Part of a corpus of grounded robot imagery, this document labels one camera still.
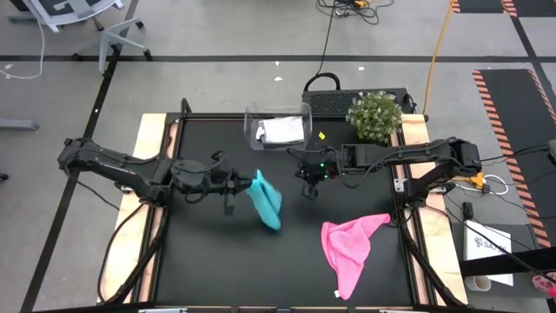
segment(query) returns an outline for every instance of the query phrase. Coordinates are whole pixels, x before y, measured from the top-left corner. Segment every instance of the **cloth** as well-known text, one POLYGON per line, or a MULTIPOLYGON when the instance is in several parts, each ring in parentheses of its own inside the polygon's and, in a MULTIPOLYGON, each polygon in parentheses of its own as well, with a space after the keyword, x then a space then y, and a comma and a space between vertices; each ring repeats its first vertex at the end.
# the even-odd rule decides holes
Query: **cloth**
MULTIPOLYGON (((546 275, 552 279, 556 279, 556 272, 546 273, 546 275)), ((554 283, 549 282, 543 276, 537 275, 533 277, 532 282, 533 282, 533 286, 536 289, 546 292, 550 297, 556 297, 556 285, 554 285, 554 283)))
POLYGON ((273 230, 279 230, 281 227, 281 193, 264 179, 261 170, 257 170, 251 187, 247 188, 245 192, 253 201, 262 222, 273 230))
POLYGON ((377 214, 341 225, 330 222, 322 225, 322 249, 338 278, 336 296, 344 300, 351 297, 371 251, 369 238, 382 224, 388 222, 390 215, 377 214))

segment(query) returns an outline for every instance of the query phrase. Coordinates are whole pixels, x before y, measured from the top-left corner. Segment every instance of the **cable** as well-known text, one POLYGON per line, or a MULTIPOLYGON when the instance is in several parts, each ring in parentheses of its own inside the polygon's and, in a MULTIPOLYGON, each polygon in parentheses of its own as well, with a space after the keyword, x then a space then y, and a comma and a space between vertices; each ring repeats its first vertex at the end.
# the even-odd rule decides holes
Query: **cable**
POLYGON ((85 189, 89 190, 90 192, 92 192, 93 194, 95 194, 95 196, 98 196, 99 199, 103 200, 104 203, 106 203, 107 205, 111 206, 112 208, 116 209, 116 210, 120 210, 120 208, 118 208, 117 206, 115 206, 112 202, 106 200, 106 198, 104 198, 103 196, 101 196, 101 194, 99 194, 98 192, 96 192, 96 190, 92 189, 91 187, 89 187, 88 185, 81 183, 77 178, 73 177, 73 176, 69 176, 69 178, 73 179, 74 181, 76 181, 77 184, 81 185, 82 187, 84 187, 85 189))
MULTIPOLYGON (((541 179, 543 179, 543 178, 545 178, 545 177, 547 177, 547 176, 549 176, 549 175, 551 175, 555 172, 556 172, 556 170, 549 170, 548 172, 540 174, 540 175, 538 175, 537 177, 535 177, 531 180, 527 180, 527 184, 525 184, 525 183, 506 183, 506 186, 520 186, 520 185, 529 185, 530 186, 533 183, 536 183, 539 180, 541 180, 541 179)), ((496 181, 490 180, 490 179, 489 179, 489 181, 493 182, 493 183, 500 183, 500 182, 496 182, 496 181)))
POLYGON ((102 287, 101 285, 103 282, 104 266, 106 266, 106 261, 108 260, 108 255, 110 253, 110 248, 112 247, 112 243, 114 242, 114 239, 116 238, 118 232, 120 232, 120 230, 122 229, 123 225, 125 225, 125 223, 127 223, 135 214, 137 214, 137 212, 139 212, 139 210, 143 207, 143 205, 144 204, 140 204, 135 210, 133 210, 131 214, 129 214, 128 217, 126 217, 118 225, 118 227, 116 227, 116 230, 114 230, 114 234, 112 234, 112 236, 108 240, 108 245, 106 246, 106 250, 104 252, 103 263, 101 264, 101 271, 100 273, 98 273, 98 279, 96 280, 96 294, 98 295, 98 298, 101 300, 101 302, 106 302, 106 300, 103 297, 103 292, 101 291, 101 287, 102 287))
MULTIPOLYGON (((401 221, 401 224, 405 225, 407 222, 409 222, 409 220, 410 220, 413 216, 414 216, 414 210, 410 210, 410 211, 409 211, 409 216, 408 216, 405 220, 401 221)), ((389 223, 384 224, 386 227, 389 227, 389 228, 397 228, 397 227, 399 226, 399 224, 396 224, 395 218, 392 218, 392 217, 391 217, 390 220, 391 220, 392 224, 389 224, 389 223)))
POLYGON ((479 161, 480 162, 492 161, 492 160, 496 160, 496 159, 499 159, 499 158, 502 158, 502 157, 508 159, 509 157, 522 156, 522 155, 525 155, 525 154, 542 152, 542 151, 547 151, 547 150, 548 150, 548 148, 546 147, 546 144, 539 144, 539 145, 534 145, 534 146, 531 146, 531 147, 526 147, 526 148, 523 148, 523 149, 519 149, 519 150, 515 151, 514 153, 512 153, 510 155, 501 155, 501 156, 497 156, 497 157, 496 156, 495 157, 489 157, 489 158, 482 159, 482 160, 479 160, 479 161), (541 150, 528 151, 530 149, 541 148, 541 147, 543 148, 541 150))
POLYGON ((452 7, 454 3, 455 0, 450 0, 450 5, 448 5, 446 17, 444 18, 444 24, 442 25, 438 41, 436 42, 436 46, 434 47, 433 59, 431 60, 431 64, 428 68, 427 87, 425 87, 425 102, 423 103, 423 115, 427 113, 428 94, 431 90, 430 83, 433 80, 434 64, 436 63, 436 56, 438 55, 438 52, 440 50, 440 44, 442 43, 442 39, 444 38, 444 33, 446 32, 447 26, 450 24, 450 16, 452 15, 452 7))
POLYGON ((540 270, 535 269, 533 266, 521 261, 518 257, 516 257, 515 255, 509 253, 508 251, 504 250, 504 248, 500 247, 497 243, 495 243, 494 241, 492 241, 490 238, 488 238, 487 236, 481 234, 480 232, 478 232, 477 230, 475 230, 474 228, 472 228, 471 226, 467 225, 466 223, 464 223, 463 221, 461 221, 454 213, 452 213, 452 211, 450 211, 449 208, 446 208, 446 212, 444 212, 443 210, 431 207, 431 206, 427 206, 429 209, 431 210, 436 210, 440 213, 442 213, 443 215, 449 214, 451 215, 456 221, 460 222, 461 224, 463 224, 465 227, 467 227, 468 229, 470 229, 472 232, 474 232, 475 234, 482 236, 483 238, 485 238, 485 240, 487 240, 491 245, 493 245, 494 247, 496 247, 496 249, 500 250, 502 253, 506 254, 507 256, 509 256, 512 261, 516 262, 518 265, 522 266, 523 268, 537 274, 540 276, 543 276, 546 280, 548 280, 551 283, 555 283, 556 284, 556 280, 552 279, 551 277, 547 276, 546 274, 544 274, 543 272, 541 272, 540 270))
MULTIPOLYGON (((425 148, 404 150, 404 153, 416 153, 416 152, 422 152, 422 151, 425 151, 425 150, 432 150, 432 149, 438 148, 442 144, 444 144, 446 142, 449 142, 451 140, 454 140, 454 139, 455 139, 455 137, 449 137, 448 139, 439 141, 438 143, 433 144, 433 145, 429 145, 425 148)), ((384 162, 384 160, 388 159, 389 157, 396 156, 396 155, 398 155, 398 153, 400 153, 399 151, 395 151, 395 152, 388 153, 385 156, 379 158, 377 161, 375 161, 373 164, 371 164, 368 167, 368 169, 365 171, 365 173, 361 176, 361 179, 359 180, 359 182, 357 182, 356 184, 350 184, 350 183, 344 181, 343 167, 342 167, 341 162, 340 162, 340 157, 339 157, 340 152, 338 150, 336 150, 332 147, 326 147, 326 148, 321 149, 321 150, 301 150, 301 149, 295 149, 295 148, 287 148, 286 149, 286 152, 290 156, 296 157, 291 153, 291 151, 299 151, 299 152, 306 152, 306 153, 321 153, 321 154, 325 154, 325 153, 328 153, 328 152, 333 152, 334 153, 334 158, 335 158, 335 161, 336 161, 336 167, 338 168, 338 174, 339 174, 338 177, 340 178, 341 183, 344 186, 348 187, 349 189, 355 189, 355 188, 358 188, 359 186, 361 186, 361 184, 363 183, 365 178, 367 178, 367 175, 372 170, 374 170, 374 169, 381 170, 382 167, 384 167, 384 164, 382 164, 384 162)), ((459 164, 461 167, 463 167, 463 165, 461 165, 461 163, 459 163, 458 160, 456 160, 454 158, 449 157, 449 158, 446 158, 446 159, 451 159, 451 160, 455 161, 457 164, 459 164)))
MULTIPOLYGON (((502 199, 502 201, 504 201, 505 203, 511 204, 511 205, 513 205, 513 206, 516 206, 516 207, 518 207, 518 208, 520 208, 520 209, 522 209, 522 210, 524 210, 524 211, 526 212, 526 208, 522 207, 521 205, 519 205, 519 204, 517 204, 517 203, 513 203, 513 202, 511 202, 511 201, 509 201, 509 200, 506 200, 503 196, 499 196, 499 195, 495 195, 495 196, 498 196, 498 197, 499 197, 500 199, 502 199)), ((540 217, 540 216, 537 216, 537 217, 535 217, 535 218, 538 218, 538 219, 541 219, 541 220, 545 220, 545 219, 554 219, 554 218, 556 218, 556 216, 547 216, 547 217, 540 217)))
MULTIPOLYGON (((462 212, 464 211, 463 208, 462 208, 461 206, 459 206, 449 195, 445 195, 445 196, 448 198, 448 200, 449 200, 453 205, 456 206, 456 208, 460 209, 462 212)), ((482 226, 485 226, 485 224, 484 224, 483 222, 479 221, 476 217, 473 217, 473 220, 474 220, 475 222, 481 224, 482 226)), ((504 236, 503 234, 500 234, 500 233, 499 233, 499 235, 500 235, 500 236, 503 236, 504 238, 506 238, 506 239, 508 239, 508 240, 510 240, 510 241, 512 241, 512 242, 514 242, 514 243, 517 243, 518 245, 522 246, 523 248, 525 248, 525 249, 527 249, 527 250, 533 250, 533 249, 527 247, 526 245, 524 245, 522 242, 519 242, 519 241, 517 241, 517 240, 515 240, 515 239, 512 239, 511 237, 504 236)))
POLYGON ((327 39, 324 41, 324 49, 322 50, 321 66, 319 66, 319 70, 316 71, 315 74, 316 76, 321 73, 322 65, 324 64, 324 56, 327 55, 328 38, 330 37, 330 29, 332 28, 332 17, 334 17, 335 5, 336 5, 336 0, 334 0, 334 2, 332 3, 332 10, 330 11, 330 20, 328 21, 327 39))
MULTIPOLYGON (((500 178, 499 176, 496 176, 496 175, 492 175, 492 174, 485 175, 484 178, 483 178, 483 183, 485 182, 485 179, 487 179, 488 177, 494 177, 494 178, 498 179, 500 181, 500 183, 503 184, 504 187, 506 188, 504 191, 501 191, 501 192, 489 191, 488 192, 489 194, 496 195, 496 196, 502 196, 502 195, 505 195, 510 190, 507 187, 508 186, 507 183, 502 178, 500 178)), ((463 190, 477 191, 477 192, 481 192, 481 193, 483 192, 483 190, 480 190, 480 189, 477 189, 477 188, 462 186, 462 185, 460 185, 456 182, 453 182, 453 183, 455 183, 456 186, 462 188, 463 190)))
POLYGON ((387 4, 376 5, 374 7, 374 9, 371 9, 371 8, 368 7, 368 3, 367 3, 367 9, 369 9, 373 12, 373 15, 371 15, 371 16, 366 16, 365 14, 363 14, 363 12, 361 12, 360 10, 357 10, 357 8, 355 8, 355 7, 354 7, 354 12, 357 15, 361 16, 363 18, 363 21, 365 21, 365 23, 370 24, 370 25, 378 25, 381 22, 381 20, 379 19, 379 12, 378 12, 379 8, 389 7, 392 4, 394 4, 394 0, 390 0, 390 3, 387 3, 387 4), (376 22, 368 21, 367 18, 376 18, 376 22))
POLYGON ((3 70, 0 70, 0 73, 4 74, 6 76, 6 78, 16 78, 16 79, 33 79, 33 78, 37 78, 37 77, 41 77, 43 75, 43 60, 44 60, 44 46, 46 45, 46 42, 44 40, 44 31, 43 31, 43 25, 41 24, 41 22, 39 21, 39 19, 36 20, 36 23, 38 24, 38 28, 39 30, 41 30, 41 38, 43 40, 43 47, 41 48, 41 60, 39 62, 39 70, 38 70, 38 74, 30 76, 30 77, 20 77, 17 75, 13 75, 10 73, 7 73, 3 70))

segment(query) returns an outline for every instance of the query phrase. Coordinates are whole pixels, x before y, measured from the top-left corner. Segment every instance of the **wooden table edge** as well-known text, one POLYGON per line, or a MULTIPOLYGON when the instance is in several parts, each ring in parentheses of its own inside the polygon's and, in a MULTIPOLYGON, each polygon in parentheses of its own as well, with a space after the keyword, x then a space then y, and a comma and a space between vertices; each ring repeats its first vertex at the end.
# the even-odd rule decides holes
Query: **wooden table edge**
MULTIPOLYGON (((430 142, 425 118, 420 114, 402 115, 401 129, 405 144, 430 142)), ((412 164, 409 166, 409 169, 411 170, 412 177, 418 178, 425 175, 428 171, 433 169, 434 166, 434 163, 412 164)), ((403 175, 403 169, 401 167, 398 168, 399 169, 396 169, 397 173, 400 174, 401 170, 401 174, 403 175)), ((446 211, 444 197, 440 194, 430 194, 427 198, 427 205, 435 209, 446 211)), ((453 243, 449 219, 439 212, 427 208, 421 208, 419 212, 429 263, 455 297, 463 303, 467 303, 467 293, 460 272, 460 263, 453 243)), ((413 218, 408 223, 408 228, 410 234, 414 238, 413 218)), ((428 304, 425 277, 422 268, 415 260, 414 271, 420 303, 428 304)), ((436 293, 436 299, 438 305, 444 305, 438 292, 436 293)))
MULTIPOLYGON (((137 133, 136 146, 133 152, 134 157, 145 159, 155 156, 160 152, 162 141, 164 140, 166 116, 167 114, 165 113, 149 113, 142 115, 141 125, 137 133)), ((174 153, 177 129, 177 123, 172 123, 169 126, 170 143, 166 150, 168 157, 172 157, 174 153)), ((129 194, 124 194, 120 204, 120 211, 116 219, 116 227, 136 209, 138 205, 139 201, 135 193, 131 192, 129 194)), ((112 243, 101 281, 101 292, 105 299, 117 292, 121 284, 139 261, 139 253, 141 251, 143 234, 146 228, 148 211, 149 207, 146 205, 143 206, 140 211, 122 227, 112 243)), ((161 215, 162 208, 156 208, 149 237, 150 240, 153 239, 158 230, 161 215)), ((139 290, 139 302, 149 300, 150 282, 154 272, 155 258, 156 255, 150 259, 147 268, 143 272, 141 289, 139 290)), ((129 301, 130 296, 126 298, 125 303, 129 301)))

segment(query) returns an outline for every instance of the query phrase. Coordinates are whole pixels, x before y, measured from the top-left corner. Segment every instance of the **black cable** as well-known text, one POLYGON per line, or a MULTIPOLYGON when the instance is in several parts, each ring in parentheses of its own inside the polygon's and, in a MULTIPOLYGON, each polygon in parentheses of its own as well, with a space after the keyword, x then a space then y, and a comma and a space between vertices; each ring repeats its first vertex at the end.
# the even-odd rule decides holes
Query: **black cable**
POLYGON ((72 176, 69 176, 69 178, 73 179, 76 181, 76 183, 78 183, 79 185, 81 185, 82 187, 84 187, 85 189, 89 190, 90 192, 92 192, 93 194, 95 194, 95 196, 98 196, 99 199, 103 200, 104 203, 106 203, 107 205, 111 206, 112 208, 116 209, 116 210, 120 210, 120 208, 118 208, 115 204, 113 204, 112 202, 106 200, 106 198, 104 198, 103 196, 101 196, 101 194, 99 194, 96 190, 92 189, 91 187, 89 187, 88 185, 81 183, 79 180, 77 180, 77 178, 74 178, 72 176))
POLYGON ((103 200, 104 203, 106 203, 107 205, 111 206, 112 208, 116 209, 116 210, 120 210, 120 208, 118 208, 115 204, 113 204, 112 202, 106 200, 105 197, 101 196, 101 194, 99 194, 96 190, 94 190, 92 187, 89 187, 87 184, 80 182, 77 178, 73 177, 70 174, 70 171, 68 169, 63 169, 64 173, 66 174, 66 176, 75 181, 77 184, 79 184, 80 186, 84 187, 85 189, 87 189, 88 191, 92 192, 95 196, 98 196, 99 199, 103 200))
MULTIPOLYGON (((436 143, 436 144, 428 145, 428 146, 426 146, 425 148, 408 149, 408 150, 403 150, 403 152, 404 152, 404 153, 416 153, 416 152, 422 152, 422 151, 426 151, 426 150, 432 150, 432 149, 438 148, 438 147, 440 147, 442 144, 444 144, 444 143, 446 143, 446 142, 449 142, 449 141, 451 141, 451 140, 454 140, 454 139, 455 139, 455 137, 449 137, 448 139, 439 141, 439 142, 436 143)), ((329 147, 329 146, 328 146, 328 147, 325 147, 324 149, 321 149, 321 150, 302 150, 302 149, 295 149, 295 148, 287 148, 287 149, 286 149, 286 152, 287 152, 290 156, 296 157, 296 156, 294 156, 294 155, 291 153, 291 151, 299 151, 299 152, 306 152, 306 153, 321 153, 321 154, 325 154, 325 153, 328 153, 328 152, 333 152, 333 153, 334 153, 334 158, 335 158, 335 161, 336 161, 336 167, 337 167, 337 169, 338 169, 338 177, 340 178, 341 183, 342 183, 344 186, 348 187, 349 189, 356 189, 356 188, 358 188, 359 186, 361 186, 361 184, 363 183, 363 181, 365 180, 365 178, 367 178, 367 175, 368 175, 372 170, 374 170, 374 169, 381 170, 381 169, 384 167, 384 164, 383 164, 384 160, 388 159, 389 157, 396 156, 398 153, 400 153, 399 151, 395 151, 395 152, 388 153, 387 155, 385 155, 385 156, 379 158, 377 161, 375 161, 373 164, 371 164, 371 165, 368 167, 368 169, 365 171, 365 173, 361 176, 361 179, 359 180, 359 182, 357 182, 356 184, 350 184, 350 183, 344 181, 344 177, 343 177, 343 167, 342 167, 342 165, 341 165, 340 157, 339 157, 339 155, 341 154, 341 152, 339 152, 339 151, 336 150, 335 148, 329 147)), ((461 163, 459 163, 458 160, 456 160, 456 159, 454 159, 454 158, 446 158, 446 159, 454 160, 459 166, 463 167, 463 165, 461 165, 461 163)))
POLYGON ((397 227, 400 226, 400 225, 405 225, 405 224, 407 224, 407 222, 409 222, 409 220, 410 220, 413 216, 414 216, 414 210, 410 210, 410 211, 409 211, 409 216, 408 216, 405 220, 401 221, 400 224, 397 224, 397 223, 395 222, 395 218, 391 217, 391 218, 390 218, 390 221, 392 222, 392 224, 386 223, 386 224, 384 224, 384 225, 385 225, 386 227, 389 227, 389 228, 397 228, 397 227))
POLYGON ((324 56, 327 55, 327 47, 328 47, 328 38, 330 37, 330 29, 332 28, 332 18, 334 17, 334 10, 335 10, 336 0, 332 3, 332 10, 330 11, 330 20, 328 21, 328 30, 327 30, 327 39, 324 42, 324 49, 322 50, 322 58, 321 58, 321 66, 319 66, 319 70, 316 71, 315 75, 319 75, 322 70, 322 65, 324 64, 324 56))
MULTIPOLYGON (((390 3, 376 5, 373 9, 373 8, 370 7, 370 2, 369 1, 363 1, 363 2, 366 3, 363 7, 359 7, 359 6, 355 5, 354 1, 352 1, 352 0, 336 0, 335 2, 336 2, 336 4, 335 4, 334 9, 333 9, 333 14, 335 12, 338 17, 351 17, 351 16, 354 16, 354 15, 358 15, 358 16, 361 17, 361 19, 365 23, 368 23, 368 24, 371 24, 371 25, 377 25, 381 21, 379 19, 379 15, 378 15, 378 9, 379 8, 388 7, 388 6, 391 6, 392 4, 394 4, 394 0, 391 0, 390 3), (371 20, 369 20, 370 18, 375 18, 376 21, 371 21, 371 20)), ((323 11, 322 8, 325 8, 325 9, 333 8, 333 6, 327 5, 327 3, 324 0, 316 0, 315 7, 322 14, 326 14, 326 15, 328 15, 328 13, 323 11)))
POLYGON ((373 15, 371 15, 371 16, 364 15, 360 10, 357 10, 357 8, 354 8, 354 12, 357 15, 361 16, 363 18, 363 21, 365 21, 365 23, 370 24, 370 25, 378 25, 381 22, 381 20, 379 19, 379 8, 385 8, 385 7, 388 7, 392 4, 394 4, 394 0, 390 0, 390 3, 387 3, 387 4, 376 5, 374 7, 374 9, 368 8, 373 12, 373 15), (376 22, 368 21, 367 20, 368 18, 376 18, 376 22))
MULTIPOLYGON (((462 208, 461 206, 459 206, 449 195, 445 195, 445 196, 448 198, 448 200, 449 200, 453 205, 456 206, 456 208, 460 209, 461 212, 464 211, 463 208, 462 208)), ((481 224, 482 226, 485 226, 485 224, 484 224, 483 222, 479 221, 476 217, 473 217, 473 220, 474 220, 475 222, 481 224)), ((527 247, 524 243, 522 243, 522 242, 520 242, 520 241, 517 241, 517 240, 515 240, 515 239, 512 239, 511 237, 504 236, 504 235, 502 235, 502 234, 500 234, 500 233, 499 233, 499 235, 500 235, 500 236, 503 236, 505 239, 508 239, 508 240, 510 240, 510 241, 512 241, 512 242, 514 242, 514 243, 517 243, 518 245, 522 246, 523 248, 525 248, 525 249, 527 249, 527 250, 533 250, 533 249, 527 247)))
POLYGON ((512 153, 510 155, 501 155, 501 156, 497 156, 497 157, 496 156, 495 157, 489 157, 489 158, 482 159, 482 160, 479 160, 479 161, 480 162, 492 161, 492 160, 496 160, 496 159, 499 159, 499 158, 502 158, 502 157, 504 157, 504 158, 516 157, 516 156, 522 156, 522 155, 525 155, 525 154, 536 153, 536 152, 541 152, 541 151, 548 151, 548 148, 546 147, 546 144, 539 144, 539 145, 526 147, 526 148, 523 148, 523 149, 519 149, 519 150, 515 151, 514 153, 512 153), (541 148, 541 147, 543 147, 543 149, 528 151, 530 149, 541 148))
POLYGON ((518 257, 516 257, 515 255, 509 253, 508 251, 504 250, 504 248, 500 247, 497 243, 495 243, 494 241, 492 241, 490 238, 488 238, 487 236, 481 234, 480 232, 478 232, 477 230, 473 229, 472 227, 470 227, 469 225, 467 225, 466 223, 464 223, 463 221, 461 221, 454 213, 452 213, 452 211, 450 211, 448 208, 446 208, 446 212, 444 212, 443 210, 431 207, 431 206, 427 206, 427 208, 429 208, 430 210, 435 210, 438 211, 440 213, 442 213, 443 215, 447 214, 451 215, 456 221, 460 222, 461 224, 463 224, 465 227, 467 227, 468 229, 470 229, 472 232, 474 232, 475 234, 482 236, 483 238, 485 238, 485 240, 487 240, 491 245, 493 245, 494 247, 496 247, 496 249, 500 250, 502 253, 506 254, 507 256, 509 256, 512 261, 516 262, 518 265, 522 266, 523 268, 537 274, 540 275, 542 277, 544 277, 546 280, 548 280, 551 283, 555 283, 556 284, 556 280, 552 279, 551 277, 547 276, 546 274, 544 274, 543 272, 541 272, 540 270, 535 269, 533 266, 521 261, 518 257))
POLYGON ((488 180, 489 182, 493 182, 493 183, 499 183, 499 184, 505 184, 506 186, 520 186, 520 185, 532 185, 533 183, 538 182, 539 180, 550 176, 551 174, 556 173, 556 170, 549 170, 548 172, 542 173, 540 175, 538 175, 537 177, 531 179, 531 180, 527 180, 527 183, 502 183, 500 181, 498 181, 497 179, 491 179, 491 177, 486 177, 485 179, 488 180))
POLYGON ((139 212, 139 210, 143 207, 143 205, 144 204, 140 204, 135 210, 133 210, 128 215, 128 217, 126 217, 118 225, 118 227, 116 227, 116 230, 114 230, 114 234, 112 234, 112 236, 108 240, 108 245, 106 246, 106 250, 104 251, 104 258, 103 258, 103 263, 101 265, 101 271, 100 273, 98 273, 98 279, 96 280, 96 294, 98 295, 98 298, 101 300, 102 303, 104 303, 106 300, 103 297, 103 292, 101 291, 101 287, 102 287, 101 285, 103 282, 104 267, 106 266, 106 261, 108 260, 108 255, 110 253, 110 248, 112 247, 112 243, 114 242, 114 239, 116 238, 118 232, 120 232, 120 230, 122 229, 123 225, 125 225, 125 223, 127 223, 135 214, 137 214, 137 212, 139 212))
MULTIPOLYGON (((504 201, 505 203, 509 203, 509 204, 511 204, 511 205, 514 205, 514 206, 516 206, 516 207, 518 207, 518 208, 520 208, 520 209, 522 209, 522 210, 524 210, 524 211, 526 210, 526 208, 522 207, 521 205, 519 205, 519 204, 517 204, 517 203, 513 203, 513 202, 511 202, 511 201, 509 201, 509 200, 506 200, 506 199, 505 199, 503 196, 501 196, 501 195, 496 195, 496 194, 494 194, 494 195, 497 196, 497 197, 499 197, 500 199, 502 199, 502 201, 504 201)), ((540 220, 545 220, 545 219, 554 219, 554 218, 556 218, 556 216, 547 216, 547 217, 540 217, 540 216, 537 216, 536 218, 538 218, 538 219, 540 219, 540 220)))

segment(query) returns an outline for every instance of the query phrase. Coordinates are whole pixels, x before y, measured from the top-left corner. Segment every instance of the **blue cloth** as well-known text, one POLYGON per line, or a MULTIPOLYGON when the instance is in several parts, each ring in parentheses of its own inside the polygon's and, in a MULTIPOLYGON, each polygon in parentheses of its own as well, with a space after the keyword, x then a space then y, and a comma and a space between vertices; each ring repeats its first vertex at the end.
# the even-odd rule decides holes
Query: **blue cloth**
POLYGON ((271 229, 279 230, 281 227, 280 207, 281 193, 276 190, 262 176, 260 170, 251 184, 251 187, 245 190, 251 197, 255 209, 259 213, 261 220, 271 229))

